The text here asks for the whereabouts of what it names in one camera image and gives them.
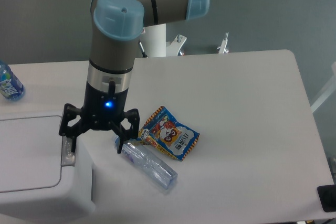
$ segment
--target water bottle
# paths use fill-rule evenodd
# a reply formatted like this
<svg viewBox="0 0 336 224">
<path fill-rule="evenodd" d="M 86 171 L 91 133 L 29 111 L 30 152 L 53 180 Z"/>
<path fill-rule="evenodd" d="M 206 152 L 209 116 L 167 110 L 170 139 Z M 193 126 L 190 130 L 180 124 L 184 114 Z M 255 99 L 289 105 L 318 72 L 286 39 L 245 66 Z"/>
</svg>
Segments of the water bottle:
<svg viewBox="0 0 336 224">
<path fill-rule="evenodd" d="M 23 97 L 25 88 L 13 74 L 11 68 L 0 60 L 0 93 L 8 100 L 16 101 Z"/>
<path fill-rule="evenodd" d="M 115 143 L 118 146 L 119 137 L 117 137 Z M 136 140 L 125 143 L 122 147 L 122 155 L 167 190 L 169 185 L 176 180 L 177 172 L 156 157 L 146 147 L 137 143 L 138 141 Z"/>
</svg>

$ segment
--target blue bottle label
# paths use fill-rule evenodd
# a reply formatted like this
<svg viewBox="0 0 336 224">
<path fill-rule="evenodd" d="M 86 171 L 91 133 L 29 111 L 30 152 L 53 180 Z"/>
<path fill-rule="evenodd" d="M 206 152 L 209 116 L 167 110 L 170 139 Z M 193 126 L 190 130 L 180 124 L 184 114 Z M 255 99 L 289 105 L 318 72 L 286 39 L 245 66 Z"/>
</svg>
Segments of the blue bottle label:
<svg viewBox="0 0 336 224">
<path fill-rule="evenodd" d="M 22 83 L 9 71 L 1 76 L 0 93 L 7 99 L 15 99 L 24 91 Z"/>
<path fill-rule="evenodd" d="M 126 158 L 128 158 L 132 163 L 134 163 L 134 160 L 133 160 L 131 154 L 129 154 L 125 149 L 122 149 L 121 153 L 124 154 L 124 156 Z"/>
</svg>

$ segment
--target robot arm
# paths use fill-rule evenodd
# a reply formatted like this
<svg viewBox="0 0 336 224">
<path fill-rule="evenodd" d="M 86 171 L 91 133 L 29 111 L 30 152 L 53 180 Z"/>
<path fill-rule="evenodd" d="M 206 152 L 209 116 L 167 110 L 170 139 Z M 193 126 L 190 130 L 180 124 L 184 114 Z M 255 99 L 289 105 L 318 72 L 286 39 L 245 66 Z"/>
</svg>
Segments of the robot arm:
<svg viewBox="0 0 336 224">
<path fill-rule="evenodd" d="M 209 0 L 92 0 L 92 45 L 84 105 L 77 109 L 65 104 L 59 134 L 72 139 L 92 130 L 113 130 L 124 141 L 137 138 L 137 109 L 124 112 L 128 86 L 139 37 L 144 26 L 164 24 L 204 16 Z M 73 126 L 69 121 L 80 116 Z M 121 122 L 127 119 L 126 130 Z"/>
</svg>

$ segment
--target white box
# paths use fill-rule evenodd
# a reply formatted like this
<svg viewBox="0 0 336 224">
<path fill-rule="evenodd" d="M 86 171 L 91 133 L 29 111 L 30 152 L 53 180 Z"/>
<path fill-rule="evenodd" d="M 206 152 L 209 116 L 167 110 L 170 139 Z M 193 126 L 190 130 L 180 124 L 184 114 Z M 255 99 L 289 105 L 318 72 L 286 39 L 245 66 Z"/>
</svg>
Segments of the white box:
<svg viewBox="0 0 336 224">
<path fill-rule="evenodd" d="M 94 163 L 80 138 L 75 154 L 58 135 L 61 117 L 0 118 L 0 213 L 40 223 L 62 223 L 95 209 Z"/>
</svg>

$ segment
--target metal bracket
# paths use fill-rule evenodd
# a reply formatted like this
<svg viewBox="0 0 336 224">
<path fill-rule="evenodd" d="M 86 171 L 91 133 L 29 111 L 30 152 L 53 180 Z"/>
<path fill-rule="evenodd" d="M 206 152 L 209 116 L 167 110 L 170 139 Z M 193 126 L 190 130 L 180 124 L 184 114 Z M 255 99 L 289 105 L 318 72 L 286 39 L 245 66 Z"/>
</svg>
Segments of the metal bracket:
<svg viewBox="0 0 336 224">
<path fill-rule="evenodd" d="M 167 42 L 166 43 L 166 56 L 181 55 L 180 52 L 186 41 L 187 41 L 187 37 L 179 34 L 172 42 Z"/>
<path fill-rule="evenodd" d="M 227 54 L 229 52 L 229 49 L 227 47 L 228 36 L 229 36 L 229 33 L 226 33 L 225 37 L 224 37 L 224 39 L 222 41 L 221 46 L 217 47 L 217 50 L 218 50 L 219 54 Z"/>
<path fill-rule="evenodd" d="M 323 88 L 317 93 L 311 103 L 311 111 L 314 113 L 325 100 L 336 91 L 336 62 L 331 66 L 334 75 L 323 86 Z"/>
</svg>

